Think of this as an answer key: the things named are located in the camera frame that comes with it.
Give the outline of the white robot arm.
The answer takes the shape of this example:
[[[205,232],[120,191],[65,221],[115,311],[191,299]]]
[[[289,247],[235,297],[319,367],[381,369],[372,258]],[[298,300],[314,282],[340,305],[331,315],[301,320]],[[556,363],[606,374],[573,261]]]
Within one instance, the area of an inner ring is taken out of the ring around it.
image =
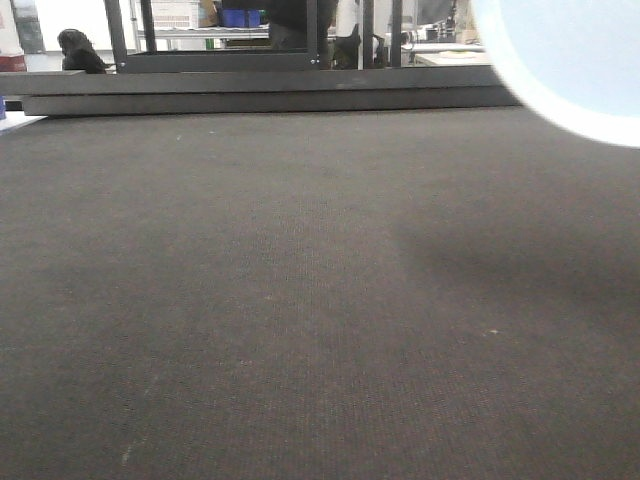
[[[481,42],[504,85],[576,135],[639,146],[636,1],[475,1]]]

